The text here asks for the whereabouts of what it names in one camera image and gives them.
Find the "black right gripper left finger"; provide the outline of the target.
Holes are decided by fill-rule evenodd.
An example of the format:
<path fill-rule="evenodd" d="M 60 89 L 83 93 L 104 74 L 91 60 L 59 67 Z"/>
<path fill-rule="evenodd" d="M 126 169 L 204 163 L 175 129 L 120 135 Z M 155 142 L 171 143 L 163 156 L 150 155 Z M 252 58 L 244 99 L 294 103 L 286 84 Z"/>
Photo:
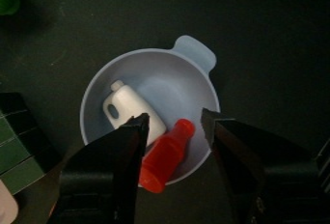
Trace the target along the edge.
<path fill-rule="evenodd" d="M 71 156 L 47 224 L 134 224 L 148 127 L 143 113 Z"/>

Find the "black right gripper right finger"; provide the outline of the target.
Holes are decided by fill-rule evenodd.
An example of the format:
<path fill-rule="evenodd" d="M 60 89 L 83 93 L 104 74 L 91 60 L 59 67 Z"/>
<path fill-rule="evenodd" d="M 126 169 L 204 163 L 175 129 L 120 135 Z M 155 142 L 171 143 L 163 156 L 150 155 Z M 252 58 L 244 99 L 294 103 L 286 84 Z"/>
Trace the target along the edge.
<path fill-rule="evenodd" d="M 226 224 L 330 224 L 330 139 L 311 154 L 208 109 L 202 128 L 227 197 Z"/>

